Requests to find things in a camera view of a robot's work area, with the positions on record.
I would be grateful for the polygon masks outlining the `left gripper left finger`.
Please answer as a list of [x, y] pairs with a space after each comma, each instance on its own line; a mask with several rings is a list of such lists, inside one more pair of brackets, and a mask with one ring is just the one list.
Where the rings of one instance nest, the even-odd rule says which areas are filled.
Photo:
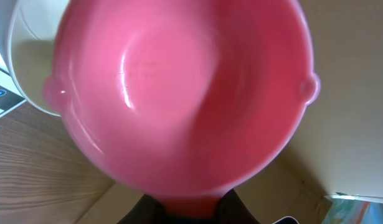
[[163, 206], [149, 195], [143, 195], [117, 224], [163, 223]]

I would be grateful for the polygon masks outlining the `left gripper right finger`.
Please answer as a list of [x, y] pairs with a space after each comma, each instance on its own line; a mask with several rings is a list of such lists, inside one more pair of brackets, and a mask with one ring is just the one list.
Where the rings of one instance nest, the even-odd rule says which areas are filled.
[[215, 222], [218, 224], [259, 224], [234, 189], [219, 200], [215, 211]]

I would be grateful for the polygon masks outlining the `pink scoop with blue handle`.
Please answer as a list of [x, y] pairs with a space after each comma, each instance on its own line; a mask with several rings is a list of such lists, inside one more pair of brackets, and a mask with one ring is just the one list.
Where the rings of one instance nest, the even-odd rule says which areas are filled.
[[210, 219], [319, 89], [298, 1], [76, 0], [44, 98], [108, 176], [172, 216]]

